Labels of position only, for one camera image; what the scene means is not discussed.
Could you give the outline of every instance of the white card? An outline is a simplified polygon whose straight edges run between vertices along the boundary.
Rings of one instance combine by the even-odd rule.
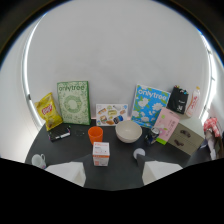
[[[115,126],[127,120],[128,104],[96,104],[96,125]]]

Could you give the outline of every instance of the small container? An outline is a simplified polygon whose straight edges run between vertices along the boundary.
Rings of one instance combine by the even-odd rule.
[[[103,141],[103,129],[98,126],[93,126],[88,130],[89,140],[93,145],[94,142]]]
[[[156,127],[152,127],[149,129],[148,134],[145,136],[145,142],[147,145],[152,145],[155,141],[156,138],[159,136],[159,129]]]
[[[108,166],[110,157],[109,142],[94,142],[93,162],[94,166]]]
[[[188,117],[192,117],[192,115],[194,114],[199,98],[200,98],[200,88],[197,86],[192,94],[191,102],[186,111],[186,115]]]

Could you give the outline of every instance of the pink box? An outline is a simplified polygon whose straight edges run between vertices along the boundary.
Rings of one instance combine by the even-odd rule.
[[[154,127],[160,130],[156,141],[165,145],[177,127],[179,120],[180,117],[176,113],[163,107],[154,125]]]

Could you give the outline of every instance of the orange cup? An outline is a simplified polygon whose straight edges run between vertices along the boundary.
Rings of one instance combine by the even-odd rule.
[[[98,126],[93,126],[88,130],[90,142],[102,142],[103,141],[103,129]]]

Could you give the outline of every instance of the black object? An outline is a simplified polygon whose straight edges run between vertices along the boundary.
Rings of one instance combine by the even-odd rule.
[[[64,128],[61,126],[57,126],[48,131],[49,140],[52,142],[67,137],[69,135],[70,135],[70,127]]]
[[[155,141],[156,138],[159,136],[159,129],[152,127],[152,129],[150,128],[147,135],[145,136],[145,142],[148,146],[152,145]]]
[[[174,86],[167,107],[172,111],[184,114],[188,95],[186,91]]]
[[[222,144],[223,144],[223,146],[224,146],[224,131],[223,131],[223,133],[222,133]]]

